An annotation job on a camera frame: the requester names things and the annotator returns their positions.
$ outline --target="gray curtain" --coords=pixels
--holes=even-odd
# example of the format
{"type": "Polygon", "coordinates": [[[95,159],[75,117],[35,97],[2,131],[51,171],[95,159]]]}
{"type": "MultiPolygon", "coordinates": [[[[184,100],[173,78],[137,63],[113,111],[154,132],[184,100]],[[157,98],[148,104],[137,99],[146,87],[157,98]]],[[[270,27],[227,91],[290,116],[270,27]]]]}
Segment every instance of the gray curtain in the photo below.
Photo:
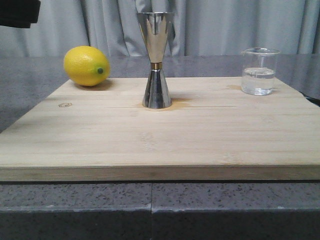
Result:
{"type": "Polygon", "coordinates": [[[136,13],[174,12],[166,55],[238,55],[250,47],[320,53],[320,0],[41,0],[30,29],[0,26],[0,57],[147,54],[136,13]]]}

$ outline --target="gray countertop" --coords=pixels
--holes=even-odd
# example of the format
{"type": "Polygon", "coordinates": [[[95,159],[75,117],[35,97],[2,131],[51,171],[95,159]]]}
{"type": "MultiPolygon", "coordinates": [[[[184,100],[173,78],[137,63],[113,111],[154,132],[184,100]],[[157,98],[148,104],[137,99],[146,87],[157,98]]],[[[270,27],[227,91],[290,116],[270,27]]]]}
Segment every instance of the gray countertop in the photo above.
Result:
{"type": "MultiPolygon", "coordinates": [[[[147,77],[149,74],[147,57],[109,57],[109,60],[111,78],[147,77]]],[[[163,70],[166,77],[235,77],[241,75],[241,60],[238,55],[165,57],[163,70]]],[[[280,55],[276,76],[305,95],[320,99],[320,55],[280,55]]],[[[0,58],[0,132],[66,80],[62,57],[0,58]]],[[[10,214],[135,210],[152,214],[188,211],[318,213],[320,182],[1,182],[0,214],[9,215],[0,220],[0,238],[2,234],[11,234],[9,230],[2,233],[1,229],[1,224],[5,226],[5,222],[16,221],[10,214]]],[[[159,224],[169,223],[167,217],[154,217],[154,228],[150,228],[147,235],[168,231],[168,226],[159,224]]],[[[313,217],[319,215],[301,216],[301,219],[313,217]]],[[[180,239],[169,233],[161,236],[180,239]]],[[[315,239],[312,234],[310,236],[305,239],[315,239]]]]}

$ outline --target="jigger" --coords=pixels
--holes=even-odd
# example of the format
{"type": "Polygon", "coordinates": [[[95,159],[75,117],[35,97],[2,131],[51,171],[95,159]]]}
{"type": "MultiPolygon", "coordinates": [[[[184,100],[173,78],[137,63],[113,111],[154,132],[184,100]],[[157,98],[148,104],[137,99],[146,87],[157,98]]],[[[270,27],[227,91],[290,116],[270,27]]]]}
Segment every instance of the jigger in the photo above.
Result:
{"type": "Polygon", "coordinates": [[[137,16],[151,65],[142,105],[149,109],[170,107],[172,101],[162,60],[172,27],[173,12],[141,12],[137,16]]]}

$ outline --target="wooden cutting board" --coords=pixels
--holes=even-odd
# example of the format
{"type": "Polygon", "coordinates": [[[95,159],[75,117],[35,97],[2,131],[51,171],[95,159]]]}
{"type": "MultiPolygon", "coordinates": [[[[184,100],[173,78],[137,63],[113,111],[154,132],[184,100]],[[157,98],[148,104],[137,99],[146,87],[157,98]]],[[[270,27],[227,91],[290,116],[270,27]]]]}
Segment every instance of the wooden cutting board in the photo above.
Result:
{"type": "Polygon", "coordinates": [[[320,108],[283,82],[167,78],[162,110],[142,106],[146,83],[67,81],[0,133],[0,181],[320,179],[320,108]]]}

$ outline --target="brass band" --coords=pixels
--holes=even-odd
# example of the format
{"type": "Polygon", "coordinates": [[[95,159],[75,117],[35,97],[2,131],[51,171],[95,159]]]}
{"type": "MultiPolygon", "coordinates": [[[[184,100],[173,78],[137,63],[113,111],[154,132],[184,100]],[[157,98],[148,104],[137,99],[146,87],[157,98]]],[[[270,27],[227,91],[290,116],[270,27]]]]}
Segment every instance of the brass band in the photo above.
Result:
{"type": "Polygon", "coordinates": [[[160,70],[162,69],[162,62],[151,62],[152,70],[160,70]]]}

